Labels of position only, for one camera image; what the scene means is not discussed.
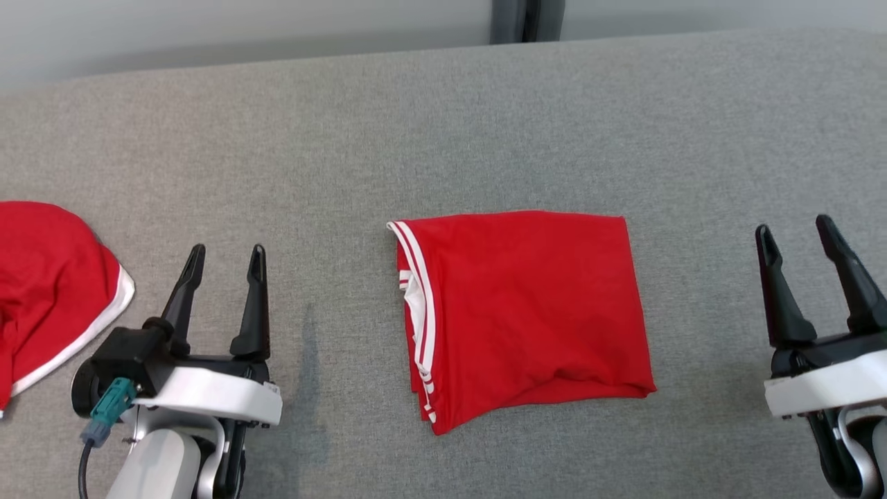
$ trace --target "teal connector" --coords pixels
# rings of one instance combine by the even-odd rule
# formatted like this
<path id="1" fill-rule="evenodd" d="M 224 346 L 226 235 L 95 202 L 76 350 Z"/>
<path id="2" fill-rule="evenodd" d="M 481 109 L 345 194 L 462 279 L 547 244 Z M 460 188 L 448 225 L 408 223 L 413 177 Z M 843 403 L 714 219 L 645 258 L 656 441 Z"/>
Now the teal connector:
<path id="1" fill-rule="evenodd" d="M 90 422 L 80 433 L 83 443 L 92 441 L 92 446 L 100 448 L 111 434 L 111 427 L 117 423 L 126 409 L 136 398 L 136 386 L 125 377 L 118 377 L 111 383 L 96 407 L 90 412 Z"/>

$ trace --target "white stripe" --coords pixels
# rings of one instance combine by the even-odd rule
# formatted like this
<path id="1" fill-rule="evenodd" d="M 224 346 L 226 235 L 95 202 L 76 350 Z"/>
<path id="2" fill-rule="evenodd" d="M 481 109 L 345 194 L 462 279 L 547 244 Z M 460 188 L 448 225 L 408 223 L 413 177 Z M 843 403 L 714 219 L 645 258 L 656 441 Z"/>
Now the white stripe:
<path id="1" fill-rule="evenodd" d="M 406 236 L 407 241 L 410 242 L 410 249 L 412 250 L 412 255 L 416 259 L 416 267 L 419 270 L 419 277 L 422 281 L 422 288 L 425 291 L 425 302 L 426 306 L 426 327 L 425 327 L 425 352 L 422 353 L 420 357 L 420 364 L 425 370 L 430 374 L 431 366 L 435 360 L 435 296 L 434 293 L 431 292 L 431 281 L 428 280 L 428 269 L 425 267 L 425 257 L 422 256 L 422 248 L 419 246 L 419 242 L 416 241 L 416 236 L 413 235 L 410 227 L 407 226 L 404 222 L 395 222 L 398 227 L 402 231 L 404 231 L 404 235 Z"/>
<path id="2" fill-rule="evenodd" d="M 415 235 L 404 222 L 388 222 L 390 229 L 397 236 L 401 247 L 404 249 L 407 265 L 412 270 L 407 291 L 404 293 L 404 299 L 410 306 L 410 315 L 413 321 L 413 341 L 415 342 L 415 350 L 413 352 L 413 362 L 419 371 L 419 377 L 422 379 L 422 388 L 425 392 L 426 411 L 431 423 L 437 420 L 437 415 L 431 410 L 431 392 L 434 391 L 434 385 L 431 383 L 431 362 L 434 355 L 434 298 L 431 296 L 431 284 L 428 282 L 428 270 L 425 267 L 425 258 L 422 256 L 422 249 L 416 241 Z M 425 341 L 425 351 L 422 351 L 422 338 L 427 335 Z"/>
<path id="3" fill-rule="evenodd" d="M 407 292 L 404 293 L 404 300 L 406 300 L 406 303 L 410 306 L 410 317 L 412 317 L 412 340 L 416 344 L 412 352 L 412 361 L 416 364 L 419 370 L 421 370 L 422 366 L 419 359 L 421 356 L 420 346 L 422 345 L 422 338 L 425 334 L 425 297 L 422 296 L 421 286 L 413 286 L 413 289 L 416 292 L 410 292 L 413 290 L 411 289 L 411 284 L 414 282 L 418 283 L 419 280 L 416 279 L 416 264 L 412 261 L 409 243 L 407 243 L 404 235 L 401 234 L 401 231 L 398 230 L 394 222 L 388 222 L 387 227 L 395 236 L 397 236 L 397 240 L 400 242 L 401 247 L 404 249 L 404 254 L 406 255 L 406 264 L 412 269 L 412 279 L 407 283 Z"/>
<path id="4" fill-rule="evenodd" d="M 117 274 L 117 291 L 114 294 L 114 299 L 111 300 L 111 303 L 108 304 L 105 310 L 96 317 L 90 326 L 83 331 L 76 340 L 66 346 L 64 350 L 39 368 L 31 371 L 27 376 L 24 376 L 19 381 L 15 382 L 15 384 L 12 385 L 11 396 L 14 397 L 19 393 L 24 392 L 28 387 L 43 379 L 44 376 L 50 374 L 71 357 L 74 357 L 75 354 L 80 352 L 83 347 L 86 346 L 86 344 L 95 339 L 99 333 L 110 326 L 111 323 L 114 322 L 124 310 L 126 310 L 127 305 L 130 304 L 130 301 L 135 294 L 136 285 L 133 283 L 130 275 L 126 273 L 121 266 L 120 272 Z"/>

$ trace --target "robotic arm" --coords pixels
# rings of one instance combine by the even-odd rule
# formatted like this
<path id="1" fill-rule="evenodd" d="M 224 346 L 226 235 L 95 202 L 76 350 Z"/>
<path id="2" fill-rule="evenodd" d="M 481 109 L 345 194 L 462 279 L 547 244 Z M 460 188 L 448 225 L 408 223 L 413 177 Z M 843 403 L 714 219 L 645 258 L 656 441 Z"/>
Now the robotic arm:
<path id="1" fill-rule="evenodd" d="M 77 370 L 74 411 L 93 419 L 82 435 L 82 499 L 90 450 L 101 447 L 117 422 L 115 407 L 133 434 L 108 499 L 236 499 L 246 469 L 247 429 L 279 424 L 283 400 L 265 363 L 271 345 L 264 248 L 253 248 L 247 304 L 231 356 L 191 355 L 188 345 L 205 254 L 202 244 L 194 246 L 161 317 L 141 329 L 115 328 Z"/>
<path id="2" fill-rule="evenodd" d="M 816 218 L 822 247 L 844 288 L 848 333 L 817 337 L 782 274 L 782 255 L 767 226 L 756 231 L 773 376 L 765 381 L 774 416 L 806 418 L 828 484 L 842 497 L 883 497 L 887 418 L 856 409 L 887 402 L 887 300 L 827 215 Z"/>

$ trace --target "black cable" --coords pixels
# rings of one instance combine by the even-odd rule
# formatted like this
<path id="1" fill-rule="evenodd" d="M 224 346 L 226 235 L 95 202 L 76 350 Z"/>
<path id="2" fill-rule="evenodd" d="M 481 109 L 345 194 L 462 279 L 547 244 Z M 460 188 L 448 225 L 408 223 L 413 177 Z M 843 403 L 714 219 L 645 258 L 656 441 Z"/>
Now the black cable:
<path id="1" fill-rule="evenodd" d="M 95 443 L 95 440 L 87 439 L 83 444 L 83 453 L 80 454 L 80 470 L 77 472 L 77 490 L 80 491 L 80 499 L 89 499 L 86 495 L 86 464 L 90 461 L 90 451 Z"/>

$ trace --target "gray table surface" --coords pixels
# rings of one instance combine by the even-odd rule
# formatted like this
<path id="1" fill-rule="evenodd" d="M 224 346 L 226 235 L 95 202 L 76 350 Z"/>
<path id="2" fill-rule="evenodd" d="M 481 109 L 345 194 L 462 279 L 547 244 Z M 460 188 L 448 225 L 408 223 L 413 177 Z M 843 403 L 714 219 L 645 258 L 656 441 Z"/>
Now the gray table surface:
<path id="1" fill-rule="evenodd" d="M 195 352 L 226 352 L 269 255 L 280 427 L 244 497 L 830 497 L 805 423 L 770 417 L 753 231 L 807 316 L 846 307 L 831 214 L 887 287 L 887 37 L 727 32 L 108 75 L 0 99 L 0 199 L 55 202 L 129 270 L 118 323 L 158 313 L 208 247 Z M 655 379 L 646 400 L 510 408 L 444 437 L 417 417 L 392 218 L 627 217 Z M 75 497 L 68 386 L 0 422 L 0 496 Z M 95 497 L 126 446 L 90 461 Z"/>

